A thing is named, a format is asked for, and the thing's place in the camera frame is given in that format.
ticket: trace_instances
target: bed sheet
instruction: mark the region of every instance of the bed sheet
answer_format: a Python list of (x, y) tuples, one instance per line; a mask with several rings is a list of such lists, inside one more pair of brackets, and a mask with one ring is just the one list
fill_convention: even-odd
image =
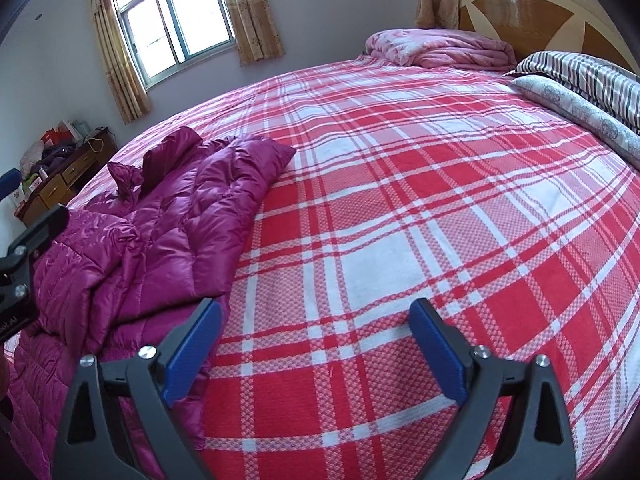
[[(638, 403), (640, 178), (501, 76), (360, 57), (278, 76), (158, 124), (298, 152), (258, 213), (207, 391), (222, 480), (409, 480), (455, 413), (406, 324), (427, 297), (502, 357), (545, 353), (580, 477)], [(74, 200), (114, 190), (102, 170)], [(470, 476), (488, 465), (506, 405)]]

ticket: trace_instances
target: window sill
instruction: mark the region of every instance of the window sill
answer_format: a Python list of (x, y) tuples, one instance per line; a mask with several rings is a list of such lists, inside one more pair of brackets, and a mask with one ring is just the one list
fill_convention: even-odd
[(159, 73), (156, 76), (157, 79), (155, 79), (153, 82), (149, 83), (148, 85), (145, 85), (145, 89), (149, 90), (154, 86), (160, 84), (161, 82), (166, 81), (171, 76), (174, 76), (175, 74), (182, 72), (183, 70), (187, 70), (188, 68), (194, 65), (197, 65), (198, 63), (201, 63), (203, 61), (206, 61), (207, 59), (210, 59), (215, 56), (219, 56), (220, 54), (224, 54), (225, 52), (229, 52), (230, 50), (236, 50), (237, 48), (238, 48), (238, 44), (235, 41), (231, 41), (230, 43), (226, 43), (222, 46), (214, 47), (211, 50), (207, 50), (203, 52), (202, 54), (198, 54), (196, 57), (192, 57), (191, 59), (188, 59), (187, 61), (180, 63), (180, 65), (172, 66), (171, 68), (168, 68), (164, 72)]

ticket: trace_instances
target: white wall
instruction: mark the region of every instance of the white wall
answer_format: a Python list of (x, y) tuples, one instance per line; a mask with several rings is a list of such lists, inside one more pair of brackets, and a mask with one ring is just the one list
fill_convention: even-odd
[(236, 51), (204, 60), (149, 90), (152, 112), (125, 126), (102, 75), (87, 0), (46, 2), (42, 53), (60, 87), (66, 118), (108, 126), (121, 144), (224, 92), (270, 76), (357, 56), (369, 35), (409, 27), (417, 0), (270, 0), (287, 54), (241, 68)]
[[(58, 124), (58, 92), (42, 63), (36, 22), (18, 21), (0, 44), (0, 174), (16, 168), (25, 150)], [(10, 198), (0, 202), (0, 255), (24, 230)]]

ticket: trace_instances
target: wooden headboard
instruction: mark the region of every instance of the wooden headboard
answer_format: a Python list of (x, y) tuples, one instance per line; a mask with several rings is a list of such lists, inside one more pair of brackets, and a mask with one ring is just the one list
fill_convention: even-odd
[(518, 60), (539, 50), (583, 52), (640, 74), (597, 0), (460, 0), (460, 28), (511, 43)]

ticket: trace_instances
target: dresser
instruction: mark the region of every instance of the dresser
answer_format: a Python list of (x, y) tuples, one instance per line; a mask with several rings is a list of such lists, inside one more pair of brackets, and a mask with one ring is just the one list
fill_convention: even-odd
[(117, 151), (108, 129), (102, 129), (57, 167), (15, 215), (29, 227), (56, 204), (68, 204)]

